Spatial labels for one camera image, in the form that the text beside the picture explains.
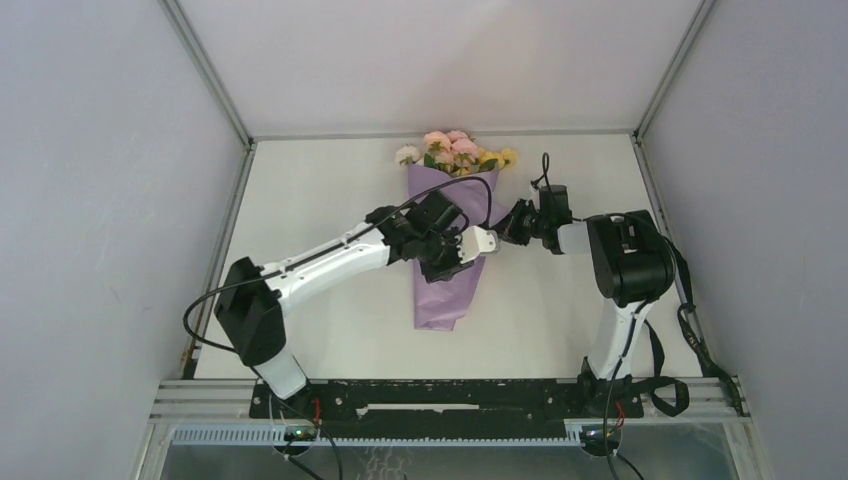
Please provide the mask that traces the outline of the pink wrapping paper sheet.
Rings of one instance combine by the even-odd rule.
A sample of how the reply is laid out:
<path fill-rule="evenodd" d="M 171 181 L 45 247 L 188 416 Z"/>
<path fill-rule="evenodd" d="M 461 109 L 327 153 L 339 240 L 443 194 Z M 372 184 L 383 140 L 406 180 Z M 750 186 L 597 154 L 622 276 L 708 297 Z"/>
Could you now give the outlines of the pink wrapping paper sheet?
<path fill-rule="evenodd" d="M 494 225 L 506 216 L 505 208 L 494 200 L 498 176 L 489 171 L 452 177 L 432 167 L 409 168 L 409 194 L 426 207 L 434 205 L 437 224 L 447 228 L 447 244 L 423 262 L 413 263 L 416 329 L 451 331 L 468 313 L 485 259 L 463 260 L 459 236 L 473 227 Z"/>

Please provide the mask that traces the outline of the yellow fake flower stem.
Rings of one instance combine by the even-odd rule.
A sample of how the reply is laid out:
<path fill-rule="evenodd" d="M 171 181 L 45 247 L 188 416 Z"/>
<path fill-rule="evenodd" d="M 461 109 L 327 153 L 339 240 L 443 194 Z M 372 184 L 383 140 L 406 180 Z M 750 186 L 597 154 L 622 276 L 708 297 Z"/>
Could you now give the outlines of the yellow fake flower stem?
<path fill-rule="evenodd" d="M 500 171 L 514 165 L 519 160 L 519 154 L 512 148 L 500 151 L 481 148 L 477 160 L 478 172 Z"/>

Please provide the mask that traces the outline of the pink fake flower stem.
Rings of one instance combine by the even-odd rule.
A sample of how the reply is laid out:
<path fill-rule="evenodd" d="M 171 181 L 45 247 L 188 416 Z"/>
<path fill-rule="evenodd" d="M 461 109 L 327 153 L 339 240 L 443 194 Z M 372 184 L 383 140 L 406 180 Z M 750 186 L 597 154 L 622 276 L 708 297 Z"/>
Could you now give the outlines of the pink fake flower stem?
<path fill-rule="evenodd" d="M 423 165 L 452 177 L 476 173 L 480 166 L 481 148 L 465 132 L 433 131 L 423 137 Z"/>

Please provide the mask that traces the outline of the white fake flower stem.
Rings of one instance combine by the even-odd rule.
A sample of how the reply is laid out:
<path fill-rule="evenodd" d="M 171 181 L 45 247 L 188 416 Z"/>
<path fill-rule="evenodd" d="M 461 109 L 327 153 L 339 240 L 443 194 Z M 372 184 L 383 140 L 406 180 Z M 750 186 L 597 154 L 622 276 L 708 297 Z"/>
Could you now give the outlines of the white fake flower stem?
<path fill-rule="evenodd" d="M 399 148 L 394 157 L 394 161 L 398 165 L 412 165 L 420 162 L 423 159 L 421 150 L 412 144 L 406 144 Z"/>

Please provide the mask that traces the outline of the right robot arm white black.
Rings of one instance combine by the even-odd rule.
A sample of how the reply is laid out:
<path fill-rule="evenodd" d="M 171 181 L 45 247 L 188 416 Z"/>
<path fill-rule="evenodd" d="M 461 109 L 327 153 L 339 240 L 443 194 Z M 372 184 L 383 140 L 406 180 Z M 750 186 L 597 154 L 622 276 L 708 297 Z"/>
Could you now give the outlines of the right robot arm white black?
<path fill-rule="evenodd" d="M 670 247 L 651 214 L 637 210 L 577 220 L 553 206 L 537 208 L 519 200 L 494 231 L 510 244 L 525 246 L 538 239 L 554 255 L 591 257 L 604 303 L 577 393 L 584 412 L 605 415 L 631 381 L 633 349 L 647 314 L 675 277 Z"/>

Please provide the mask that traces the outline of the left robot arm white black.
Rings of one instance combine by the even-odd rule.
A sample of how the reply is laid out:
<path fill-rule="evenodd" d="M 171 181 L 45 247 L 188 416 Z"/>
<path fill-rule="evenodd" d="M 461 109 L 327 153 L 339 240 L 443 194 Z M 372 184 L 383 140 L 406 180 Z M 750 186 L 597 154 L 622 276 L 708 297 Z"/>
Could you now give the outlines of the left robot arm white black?
<path fill-rule="evenodd" d="M 430 216 L 423 204 L 384 206 L 340 238 L 264 265 L 244 257 L 229 269 L 214 314 L 241 363 L 274 394 L 290 417 L 305 414 L 313 394 L 288 345 L 285 317 L 300 303 L 355 275 L 415 261 L 430 282 L 452 279 L 475 259 L 454 226 L 460 212 L 448 205 Z"/>

